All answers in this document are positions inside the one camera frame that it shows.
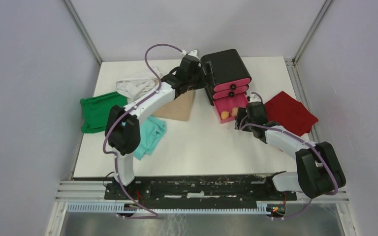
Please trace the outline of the peach gourd makeup sponge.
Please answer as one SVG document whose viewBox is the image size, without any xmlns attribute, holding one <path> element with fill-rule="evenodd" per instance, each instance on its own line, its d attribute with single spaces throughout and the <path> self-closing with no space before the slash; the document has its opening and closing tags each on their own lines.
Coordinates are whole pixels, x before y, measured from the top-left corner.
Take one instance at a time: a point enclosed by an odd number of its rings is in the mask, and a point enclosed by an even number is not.
<svg viewBox="0 0 378 236">
<path fill-rule="evenodd" d="M 239 112 L 239 108 L 238 107 L 234 107 L 232 109 L 231 116 L 236 118 L 238 116 L 238 112 Z"/>
</svg>

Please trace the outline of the orange teardrop makeup sponge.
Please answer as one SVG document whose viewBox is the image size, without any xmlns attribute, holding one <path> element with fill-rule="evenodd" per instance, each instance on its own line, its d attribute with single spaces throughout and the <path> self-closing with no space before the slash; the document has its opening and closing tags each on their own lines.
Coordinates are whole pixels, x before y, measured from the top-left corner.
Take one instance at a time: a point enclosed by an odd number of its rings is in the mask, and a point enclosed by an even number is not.
<svg viewBox="0 0 378 236">
<path fill-rule="evenodd" d="M 221 112 L 221 114 L 220 114 L 220 118 L 221 118 L 222 120 L 225 120 L 225 119 L 227 119 L 227 118 L 229 118 L 229 117 L 230 117 L 230 114 L 229 114 L 228 111 L 223 111 L 223 112 Z"/>
</svg>

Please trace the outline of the pink bottom drawer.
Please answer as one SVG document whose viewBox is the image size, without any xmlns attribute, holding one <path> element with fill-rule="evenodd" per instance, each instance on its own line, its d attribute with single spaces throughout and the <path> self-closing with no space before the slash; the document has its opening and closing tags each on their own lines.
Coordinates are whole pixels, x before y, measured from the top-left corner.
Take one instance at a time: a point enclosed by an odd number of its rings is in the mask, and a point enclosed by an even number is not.
<svg viewBox="0 0 378 236">
<path fill-rule="evenodd" d="M 213 101 L 213 105 L 218 114 L 220 123 L 227 123 L 235 120 L 235 117 L 231 116 L 233 108 L 246 108 L 248 99 L 245 93 L 239 93 L 234 95 L 234 97 L 223 97 Z M 229 117 L 226 119 L 221 118 L 222 112 L 229 112 Z"/>
</svg>

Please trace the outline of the black pink drawer organizer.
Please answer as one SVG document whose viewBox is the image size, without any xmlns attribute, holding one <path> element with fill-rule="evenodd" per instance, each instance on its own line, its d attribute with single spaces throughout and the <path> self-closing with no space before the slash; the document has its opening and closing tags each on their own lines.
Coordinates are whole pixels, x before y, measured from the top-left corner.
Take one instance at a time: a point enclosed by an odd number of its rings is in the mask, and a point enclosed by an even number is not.
<svg viewBox="0 0 378 236">
<path fill-rule="evenodd" d="M 200 61 L 203 69 L 206 62 L 210 62 L 212 64 L 216 85 L 243 78 L 252 78 L 236 49 L 228 49 L 207 54 L 202 56 Z M 215 101 L 213 99 L 213 95 L 215 93 L 213 88 L 215 86 L 206 85 L 205 87 L 206 95 L 212 106 L 214 106 L 213 101 Z"/>
</svg>

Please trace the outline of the pink top drawer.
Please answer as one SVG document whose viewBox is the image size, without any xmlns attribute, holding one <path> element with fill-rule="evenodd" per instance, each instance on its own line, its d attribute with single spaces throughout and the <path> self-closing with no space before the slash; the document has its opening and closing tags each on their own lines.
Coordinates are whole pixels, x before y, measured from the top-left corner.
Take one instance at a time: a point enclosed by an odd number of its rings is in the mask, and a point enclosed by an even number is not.
<svg viewBox="0 0 378 236">
<path fill-rule="evenodd" d="M 234 80 L 231 82 L 226 82 L 222 84 L 218 84 L 213 88 L 214 92 L 220 92 L 224 90 L 234 90 L 238 87 L 247 86 L 251 82 L 251 78 L 243 78 L 239 80 Z"/>
</svg>

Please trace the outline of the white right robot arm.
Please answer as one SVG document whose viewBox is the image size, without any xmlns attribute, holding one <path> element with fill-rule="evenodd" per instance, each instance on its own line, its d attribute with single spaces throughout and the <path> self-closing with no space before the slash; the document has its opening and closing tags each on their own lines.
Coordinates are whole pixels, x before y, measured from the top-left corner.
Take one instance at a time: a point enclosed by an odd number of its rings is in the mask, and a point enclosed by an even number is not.
<svg viewBox="0 0 378 236">
<path fill-rule="evenodd" d="M 264 193 L 269 200 L 276 201 L 287 191 L 302 192 L 310 199 L 335 195 L 346 185 L 345 174 L 329 142 L 304 140 L 277 122 L 269 121 L 262 102 L 250 102 L 245 108 L 239 108 L 235 128 L 251 132 L 296 162 L 295 172 L 279 172 L 266 179 L 269 184 Z"/>
</svg>

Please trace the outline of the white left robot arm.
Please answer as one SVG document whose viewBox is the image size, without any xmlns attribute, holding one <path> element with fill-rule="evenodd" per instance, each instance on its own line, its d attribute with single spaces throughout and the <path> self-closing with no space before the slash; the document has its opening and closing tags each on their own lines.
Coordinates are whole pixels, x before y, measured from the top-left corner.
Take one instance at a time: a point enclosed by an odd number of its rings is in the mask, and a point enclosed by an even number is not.
<svg viewBox="0 0 378 236">
<path fill-rule="evenodd" d="M 134 152 L 140 144 L 140 125 L 163 105 L 190 90 L 203 89 L 213 79 L 210 63 L 202 64 L 195 56 L 186 55 L 180 65 L 164 75 L 158 86 L 124 107 L 111 108 L 103 142 L 103 152 L 114 155 L 116 193 L 124 200 L 135 194 Z"/>
</svg>

